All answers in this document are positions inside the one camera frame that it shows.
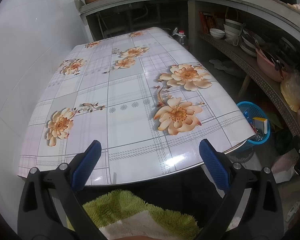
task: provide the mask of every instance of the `table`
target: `table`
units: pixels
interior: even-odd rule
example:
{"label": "table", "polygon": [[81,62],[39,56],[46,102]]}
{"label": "table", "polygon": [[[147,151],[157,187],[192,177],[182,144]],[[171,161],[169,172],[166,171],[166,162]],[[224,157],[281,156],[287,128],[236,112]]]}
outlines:
{"label": "table", "polygon": [[102,155],[87,185],[131,183],[202,165],[204,138],[229,152],[253,135],[204,66],[150,28],[71,51],[34,109],[18,175],[69,163],[96,139]]}

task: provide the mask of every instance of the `flower print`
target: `flower print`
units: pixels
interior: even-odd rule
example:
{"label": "flower print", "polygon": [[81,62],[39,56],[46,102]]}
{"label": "flower print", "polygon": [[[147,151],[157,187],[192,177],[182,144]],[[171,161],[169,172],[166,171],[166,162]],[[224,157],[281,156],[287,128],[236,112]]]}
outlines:
{"label": "flower print", "polygon": [[64,73],[65,75],[70,74],[78,74],[79,68],[82,67],[82,65],[87,62],[86,60],[83,60],[83,58],[76,59],[72,61],[69,65],[65,66],[61,73]]}
{"label": "flower print", "polygon": [[64,109],[62,112],[57,111],[52,116],[52,120],[48,122],[47,140],[49,140],[49,146],[55,146],[57,138],[68,138],[69,131],[73,126],[73,120],[71,118],[75,115],[70,111],[70,108]]}
{"label": "flower print", "polygon": [[124,57],[124,58],[140,57],[142,54],[144,54],[148,50],[149,50],[149,47],[144,47],[144,48],[135,47],[135,48],[131,48],[131,49],[128,49],[128,50],[122,52],[120,57]]}
{"label": "flower print", "polygon": [[145,105],[149,105],[149,104],[150,104],[150,100],[147,98],[147,99],[143,100],[143,103],[144,103]]}
{"label": "flower print", "polygon": [[86,44],[85,48],[92,48],[93,46],[99,45],[100,41],[94,41]]}
{"label": "flower print", "polygon": [[130,68],[132,65],[136,63],[132,58],[125,58],[121,60],[117,60],[117,63],[114,66],[114,69],[118,68]]}
{"label": "flower print", "polygon": [[131,33],[129,36],[130,37],[137,37],[137,36],[142,36],[143,35],[143,32],[134,32],[134,33]]}
{"label": "flower print", "polygon": [[193,106],[191,102],[181,102],[181,98],[170,98],[167,104],[154,115],[155,120],[159,118],[159,131],[168,128],[170,135],[177,135],[179,132],[191,131],[197,125],[201,125],[194,115],[202,112],[200,106]]}
{"label": "flower print", "polygon": [[167,85],[177,87],[184,85],[186,90],[196,91],[198,87],[209,88],[212,83],[208,81],[211,75],[200,66],[189,64],[172,65],[170,71],[172,74],[163,73],[159,77],[161,80],[167,80]]}

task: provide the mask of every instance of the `bottle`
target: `bottle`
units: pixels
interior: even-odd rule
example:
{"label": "bottle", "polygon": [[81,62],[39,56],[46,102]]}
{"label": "bottle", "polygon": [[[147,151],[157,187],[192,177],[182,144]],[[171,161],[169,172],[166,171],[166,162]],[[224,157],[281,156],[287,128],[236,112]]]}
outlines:
{"label": "bottle", "polygon": [[185,36],[185,32],[179,31],[178,36],[179,38],[177,39],[177,42],[179,42],[184,48],[189,50],[189,43],[187,37]]}

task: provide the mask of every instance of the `green towel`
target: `green towel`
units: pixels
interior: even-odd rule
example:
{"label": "green towel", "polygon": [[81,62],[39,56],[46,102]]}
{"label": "green towel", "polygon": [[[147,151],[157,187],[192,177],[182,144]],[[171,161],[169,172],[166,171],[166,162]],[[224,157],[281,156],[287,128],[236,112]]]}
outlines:
{"label": "green towel", "polygon": [[108,239],[146,235],[167,240],[192,240],[200,232],[192,216],[145,203],[127,190],[114,190],[84,204],[83,208]]}

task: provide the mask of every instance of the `plastic basket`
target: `plastic basket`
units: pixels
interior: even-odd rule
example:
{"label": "plastic basket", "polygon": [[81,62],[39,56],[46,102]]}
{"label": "plastic basket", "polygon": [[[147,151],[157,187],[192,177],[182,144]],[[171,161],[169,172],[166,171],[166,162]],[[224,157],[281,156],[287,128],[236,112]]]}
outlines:
{"label": "plastic basket", "polygon": [[[239,109],[243,112],[245,111],[247,108],[248,108],[248,115],[249,117],[252,119],[253,117],[262,117],[262,118],[266,118],[268,119],[268,117],[266,116],[265,112],[262,111],[262,109],[257,106],[256,104],[254,103],[251,103],[251,102],[248,102],[248,101],[242,101],[240,103],[237,103],[237,106],[239,107]],[[269,136],[270,136],[270,123],[269,123],[269,119],[268,119],[268,124],[267,124],[267,127],[268,127],[268,132],[267,134],[265,135],[265,137],[263,138],[262,141],[259,141],[259,142],[256,142],[256,141],[252,141],[252,140],[247,140],[245,142],[244,145],[242,145],[239,149],[235,150],[235,152],[242,152],[246,149],[249,149],[255,145],[259,145],[259,144],[263,144],[265,143]]]}

